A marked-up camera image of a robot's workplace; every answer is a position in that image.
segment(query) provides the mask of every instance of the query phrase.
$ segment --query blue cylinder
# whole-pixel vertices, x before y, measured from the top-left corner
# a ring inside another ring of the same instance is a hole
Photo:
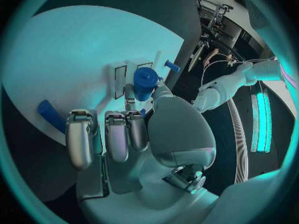
[[[178,73],[180,70],[180,67],[177,65],[174,65],[172,62],[170,62],[169,60],[167,60],[165,62],[165,66],[169,67],[170,69],[172,69],[174,72]]]
[[[57,128],[60,132],[65,133],[66,120],[60,116],[48,100],[42,101],[39,104],[37,111],[51,125]]]
[[[148,67],[137,69],[134,73],[135,98],[139,101],[148,100],[157,82],[158,75],[153,69]]]

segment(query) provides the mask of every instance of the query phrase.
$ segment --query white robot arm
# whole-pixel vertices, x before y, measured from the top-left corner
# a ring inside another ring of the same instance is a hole
[[[200,112],[212,110],[232,98],[241,86],[251,86],[263,80],[283,80],[278,60],[256,64],[244,62],[234,73],[201,86],[193,106]]]

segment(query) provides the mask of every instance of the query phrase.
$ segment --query robotic arm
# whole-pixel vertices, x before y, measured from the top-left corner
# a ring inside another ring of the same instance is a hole
[[[201,86],[193,106],[200,112],[212,110],[232,98],[241,86],[251,86],[263,80],[283,80],[278,60],[256,64],[244,62],[234,73]]]

